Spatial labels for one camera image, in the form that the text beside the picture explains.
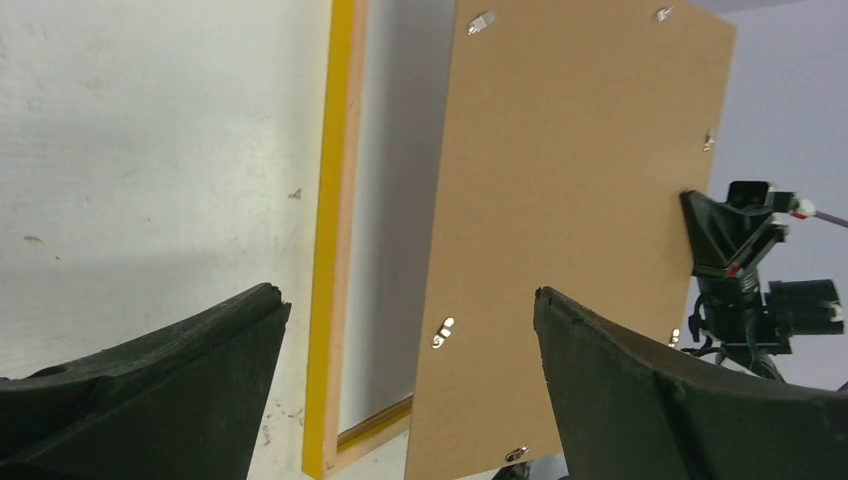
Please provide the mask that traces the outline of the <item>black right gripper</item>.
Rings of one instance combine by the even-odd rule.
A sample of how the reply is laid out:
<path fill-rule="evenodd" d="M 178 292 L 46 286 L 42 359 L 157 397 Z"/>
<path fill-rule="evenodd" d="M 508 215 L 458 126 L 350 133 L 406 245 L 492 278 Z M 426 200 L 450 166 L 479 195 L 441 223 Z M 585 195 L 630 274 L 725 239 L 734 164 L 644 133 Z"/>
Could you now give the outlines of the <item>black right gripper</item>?
<path fill-rule="evenodd" d="M 763 283 L 759 276 L 759 264 L 789 235 L 779 215 L 812 217 L 810 201 L 752 180 L 732 182 L 723 201 L 695 190 L 679 198 L 699 290 L 688 319 L 695 341 L 707 336 L 727 350 L 788 352 L 794 336 L 844 334 L 833 281 Z"/>

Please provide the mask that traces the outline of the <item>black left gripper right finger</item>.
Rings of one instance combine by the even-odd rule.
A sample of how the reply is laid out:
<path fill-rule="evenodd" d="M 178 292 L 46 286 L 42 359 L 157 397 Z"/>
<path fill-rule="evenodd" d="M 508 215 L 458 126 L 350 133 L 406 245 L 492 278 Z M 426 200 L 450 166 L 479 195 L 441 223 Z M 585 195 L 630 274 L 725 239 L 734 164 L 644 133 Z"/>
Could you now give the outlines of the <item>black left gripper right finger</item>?
<path fill-rule="evenodd" d="M 843 479 L 847 396 L 725 369 L 550 287 L 533 324 L 574 479 Z"/>

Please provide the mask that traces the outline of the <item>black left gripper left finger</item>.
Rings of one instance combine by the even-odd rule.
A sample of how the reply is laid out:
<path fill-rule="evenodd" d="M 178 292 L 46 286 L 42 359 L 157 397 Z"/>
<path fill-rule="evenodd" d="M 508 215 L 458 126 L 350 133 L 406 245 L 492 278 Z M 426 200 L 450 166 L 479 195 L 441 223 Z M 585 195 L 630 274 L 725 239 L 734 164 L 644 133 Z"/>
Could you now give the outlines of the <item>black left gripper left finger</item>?
<path fill-rule="evenodd" d="M 244 479 L 291 306 L 262 283 L 1 382 L 5 479 Z"/>

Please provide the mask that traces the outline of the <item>yellow wooden picture frame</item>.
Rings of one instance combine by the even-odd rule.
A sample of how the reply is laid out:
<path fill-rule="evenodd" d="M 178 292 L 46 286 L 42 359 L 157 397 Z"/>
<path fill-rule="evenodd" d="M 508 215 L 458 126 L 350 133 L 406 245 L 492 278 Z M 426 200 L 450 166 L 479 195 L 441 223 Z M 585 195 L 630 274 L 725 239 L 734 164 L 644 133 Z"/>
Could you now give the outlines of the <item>yellow wooden picture frame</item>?
<path fill-rule="evenodd" d="M 368 7 L 335 1 L 331 8 L 301 461 L 313 479 L 330 478 L 399 435 L 411 412 L 404 399 L 339 429 Z"/>

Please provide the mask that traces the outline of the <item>brown cardboard backing board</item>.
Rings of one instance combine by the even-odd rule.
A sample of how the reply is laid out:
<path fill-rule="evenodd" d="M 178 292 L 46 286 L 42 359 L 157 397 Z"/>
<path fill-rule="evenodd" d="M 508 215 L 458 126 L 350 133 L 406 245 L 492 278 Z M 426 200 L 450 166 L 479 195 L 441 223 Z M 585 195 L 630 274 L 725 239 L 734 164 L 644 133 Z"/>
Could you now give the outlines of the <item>brown cardboard backing board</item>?
<path fill-rule="evenodd" d="M 652 339 L 683 318 L 734 24 L 686 1 L 460 1 L 405 475 L 560 450 L 550 286 Z"/>

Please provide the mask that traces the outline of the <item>sky and building photo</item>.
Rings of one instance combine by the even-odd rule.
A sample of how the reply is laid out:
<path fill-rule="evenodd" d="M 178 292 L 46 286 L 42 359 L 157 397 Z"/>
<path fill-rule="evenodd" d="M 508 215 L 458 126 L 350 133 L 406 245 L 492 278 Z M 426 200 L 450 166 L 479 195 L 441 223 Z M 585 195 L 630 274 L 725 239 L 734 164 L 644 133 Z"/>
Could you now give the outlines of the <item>sky and building photo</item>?
<path fill-rule="evenodd" d="M 369 5 L 339 427 L 415 386 L 455 5 Z"/>

